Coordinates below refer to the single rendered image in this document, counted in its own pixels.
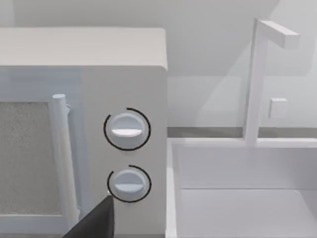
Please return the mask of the white microwave knob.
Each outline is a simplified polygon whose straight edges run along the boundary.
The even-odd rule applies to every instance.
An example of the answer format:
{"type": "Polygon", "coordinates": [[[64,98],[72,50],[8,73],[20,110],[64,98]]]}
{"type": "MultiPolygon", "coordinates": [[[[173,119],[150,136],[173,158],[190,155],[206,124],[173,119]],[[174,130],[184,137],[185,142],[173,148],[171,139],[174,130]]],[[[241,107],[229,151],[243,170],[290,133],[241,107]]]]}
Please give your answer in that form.
{"type": "Polygon", "coordinates": [[[107,189],[118,201],[137,203],[150,194],[152,180],[141,167],[128,165],[126,169],[110,172],[107,177],[107,189]]]}
{"type": "Polygon", "coordinates": [[[107,115],[103,124],[106,141],[120,151],[136,151],[145,146],[152,134],[148,117],[138,109],[107,115]]]}

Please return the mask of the microwave door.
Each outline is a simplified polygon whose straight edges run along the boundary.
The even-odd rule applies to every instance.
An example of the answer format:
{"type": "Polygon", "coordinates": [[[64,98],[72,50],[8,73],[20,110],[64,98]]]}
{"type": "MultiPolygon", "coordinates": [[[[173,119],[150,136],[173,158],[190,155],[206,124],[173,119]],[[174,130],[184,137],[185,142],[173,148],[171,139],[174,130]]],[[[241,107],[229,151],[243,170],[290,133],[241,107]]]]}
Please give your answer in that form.
{"type": "Polygon", "coordinates": [[[80,93],[78,69],[0,69],[0,234],[61,235],[69,230],[53,95],[66,96],[72,147],[72,112],[80,93]]]}

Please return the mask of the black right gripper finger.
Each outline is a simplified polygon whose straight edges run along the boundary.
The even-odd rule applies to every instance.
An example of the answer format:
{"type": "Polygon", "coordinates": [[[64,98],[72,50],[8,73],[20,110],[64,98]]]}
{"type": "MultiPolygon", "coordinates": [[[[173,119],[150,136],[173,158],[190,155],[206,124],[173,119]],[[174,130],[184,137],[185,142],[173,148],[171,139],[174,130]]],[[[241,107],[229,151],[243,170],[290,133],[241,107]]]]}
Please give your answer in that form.
{"type": "Polygon", "coordinates": [[[105,197],[62,238],[114,238],[114,199],[105,197]]]}

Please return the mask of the white sink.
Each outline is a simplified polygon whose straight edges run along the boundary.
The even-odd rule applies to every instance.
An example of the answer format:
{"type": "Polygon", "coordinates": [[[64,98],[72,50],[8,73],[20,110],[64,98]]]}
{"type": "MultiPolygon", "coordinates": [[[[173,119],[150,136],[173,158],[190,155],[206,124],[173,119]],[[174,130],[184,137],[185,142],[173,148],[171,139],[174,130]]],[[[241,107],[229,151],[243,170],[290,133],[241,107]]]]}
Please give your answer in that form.
{"type": "Polygon", "coordinates": [[[317,139],[168,139],[166,238],[317,238],[317,139]]]}

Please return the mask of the small white tap lever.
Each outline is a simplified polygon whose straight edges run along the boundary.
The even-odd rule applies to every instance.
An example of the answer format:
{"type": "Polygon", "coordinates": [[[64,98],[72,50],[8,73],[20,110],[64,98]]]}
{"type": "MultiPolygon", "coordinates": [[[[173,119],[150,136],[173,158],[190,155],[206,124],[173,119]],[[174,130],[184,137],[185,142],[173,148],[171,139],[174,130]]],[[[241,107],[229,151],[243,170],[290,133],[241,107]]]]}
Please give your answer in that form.
{"type": "Polygon", "coordinates": [[[288,100],[286,98],[271,98],[269,105],[269,118],[281,119],[286,117],[288,100]]]}

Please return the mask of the pale microwave oven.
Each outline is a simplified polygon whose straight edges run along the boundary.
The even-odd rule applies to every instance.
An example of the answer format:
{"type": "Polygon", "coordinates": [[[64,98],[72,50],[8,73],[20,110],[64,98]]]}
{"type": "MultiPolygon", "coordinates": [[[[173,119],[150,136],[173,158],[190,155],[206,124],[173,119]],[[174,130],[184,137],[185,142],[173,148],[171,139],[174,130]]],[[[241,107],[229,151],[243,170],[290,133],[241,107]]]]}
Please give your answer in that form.
{"type": "MultiPolygon", "coordinates": [[[[81,93],[72,112],[72,161],[79,220],[109,194],[107,177],[136,165],[152,180],[150,194],[137,203],[114,199],[114,238],[165,238],[167,53],[162,28],[0,27],[0,69],[74,68],[81,93]],[[126,108],[150,120],[148,143],[120,151],[105,139],[107,115],[126,108]]],[[[0,238],[60,237],[53,234],[0,234],[0,238]]]]}

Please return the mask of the tall white tap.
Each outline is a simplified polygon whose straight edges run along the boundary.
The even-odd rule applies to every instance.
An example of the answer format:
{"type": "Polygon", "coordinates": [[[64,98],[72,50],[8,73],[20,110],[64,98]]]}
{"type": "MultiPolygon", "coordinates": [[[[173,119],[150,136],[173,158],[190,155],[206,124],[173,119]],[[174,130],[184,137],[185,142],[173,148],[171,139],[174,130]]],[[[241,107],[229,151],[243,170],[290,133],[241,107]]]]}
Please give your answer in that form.
{"type": "Polygon", "coordinates": [[[248,147],[257,144],[267,46],[271,41],[283,49],[298,48],[300,34],[267,18],[255,18],[250,50],[243,138],[248,147]]]}

